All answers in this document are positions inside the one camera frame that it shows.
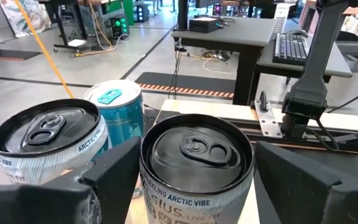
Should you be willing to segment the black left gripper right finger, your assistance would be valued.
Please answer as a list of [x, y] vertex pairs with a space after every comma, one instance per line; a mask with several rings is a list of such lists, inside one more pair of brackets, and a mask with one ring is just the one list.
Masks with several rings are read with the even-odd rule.
[[261, 181], [282, 223], [358, 224], [358, 178], [265, 141]]

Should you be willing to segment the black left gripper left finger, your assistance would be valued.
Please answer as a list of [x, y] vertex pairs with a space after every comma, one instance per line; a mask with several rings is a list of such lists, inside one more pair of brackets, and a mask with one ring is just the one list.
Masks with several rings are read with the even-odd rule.
[[124, 223], [139, 172], [140, 138], [42, 185], [0, 185], [0, 224]]

